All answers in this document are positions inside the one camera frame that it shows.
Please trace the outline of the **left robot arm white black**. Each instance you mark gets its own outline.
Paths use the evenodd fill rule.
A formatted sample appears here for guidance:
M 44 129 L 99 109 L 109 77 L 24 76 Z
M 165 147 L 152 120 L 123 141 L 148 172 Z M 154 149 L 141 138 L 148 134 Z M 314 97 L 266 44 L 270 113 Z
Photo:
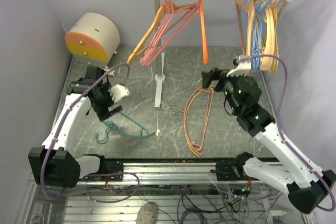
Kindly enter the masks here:
M 88 66 L 84 77 L 67 86 L 65 104 L 51 133 L 41 147 L 30 149 L 28 159 L 39 185 L 73 188 L 90 175 L 102 180 L 107 175 L 105 157 L 85 154 L 74 157 L 75 138 L 83 118 L 93 110 L 100 121 L 122 111 L 117 103 L 129 95 L 123 83 L 112 85 L 109 70 Z

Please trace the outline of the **orange plastic hanger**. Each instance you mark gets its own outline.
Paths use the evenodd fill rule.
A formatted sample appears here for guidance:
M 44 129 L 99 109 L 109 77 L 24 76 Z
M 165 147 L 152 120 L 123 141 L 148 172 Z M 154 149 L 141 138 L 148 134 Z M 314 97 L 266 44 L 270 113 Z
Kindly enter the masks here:
M 207 37 L 206 37 L 206 26 L 205 26 L 205 15 L 203 0 L 198 0 L 199 2 L 199 16 L 201 22 L 201 33 L 202 33 L 202 50 L 203 50 L 203 63 L 207 65 L 209 63 L 208 58 L 208 48 L 207 48 Z

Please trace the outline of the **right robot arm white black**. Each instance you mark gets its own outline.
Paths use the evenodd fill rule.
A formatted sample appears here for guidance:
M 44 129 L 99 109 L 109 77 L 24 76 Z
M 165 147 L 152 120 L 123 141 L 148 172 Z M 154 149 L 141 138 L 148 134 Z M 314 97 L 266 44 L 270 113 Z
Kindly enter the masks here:
M 284 167 L 281 170 L 244 152 L 234 159 L 232 175 L 239 180 L 260 180 L 287 195 L 298 211 L 310 214 L 334 186 L 335 172 L 317 166 L 278 129 L 275 118 L 259 104 L 262 91 L 253 77 L 231 77 L 218 68 L 201 75 L 204 89 L 217 81 L 214 90 L 224 94 L 224 102 L 231 107 L 239 126 L 267 147 Z

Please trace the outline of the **brown wooden hanger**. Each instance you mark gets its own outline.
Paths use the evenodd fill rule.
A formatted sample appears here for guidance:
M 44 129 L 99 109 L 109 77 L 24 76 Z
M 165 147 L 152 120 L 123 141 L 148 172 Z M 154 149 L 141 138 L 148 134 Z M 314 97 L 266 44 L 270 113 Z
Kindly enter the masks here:
M 179 19 L 177 19 L 171 26 L 169 26 L 168 28 L 165 28 L 162 35 L 165 35 L 168 31 L 170 31 L 175 25 L 177 25 L 190 12 L 191 12 L 190 8 L 185 9 L 185 13 Z M 129 57 L 127 59 L 127 64 L 128 65 L 130 65 L 133 60 L 135 60 L 139 55 L 144 53 L 144 51 L 146 51 L 149 48 L 149 45 L 145 46 L 144 44 L 150 38 L 152 33 L 155 31 L 155 29 L 160 26 L 160 22 L 164 18 L 165 14 L 166 14 L 166 6 L 165 6 L 165 4 L 162 4 L 159 7 L 159 9 L 156 11 L 155 18 L 154 18 L 152 24 L 150 25 L 149 29 L 144 34 L 142 39 L 139 41 L 138 45 L 134 48 L 132 53 L 129 55 Z

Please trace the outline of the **teal plastic hanger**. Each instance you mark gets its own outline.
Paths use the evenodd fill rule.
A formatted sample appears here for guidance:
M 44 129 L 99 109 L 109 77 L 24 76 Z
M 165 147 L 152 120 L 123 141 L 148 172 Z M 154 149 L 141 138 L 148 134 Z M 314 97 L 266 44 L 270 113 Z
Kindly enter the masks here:
M 109 140 L 109 133 L 115 132 L 119 136 L 135 139 L 135 140 L 144 140 L 153 136 L 156 136 L 156 132 L 150 132 L 144 125 L 140 122 L 136 121 L 132 117 L 126 115 L 123 112 L 119 112 L 124 119 L 127 119 L 131 122 L 131 126 L 135 127 L 135 130 L 123 130 L 121 126 L 118 126 L 116 123 L 112 121 L 104 121 L 103 124 L 105 126 L 103 136 L 100 136 L 98 132 L 95 133 L 94 139 L 98 144 L 105 144 Z

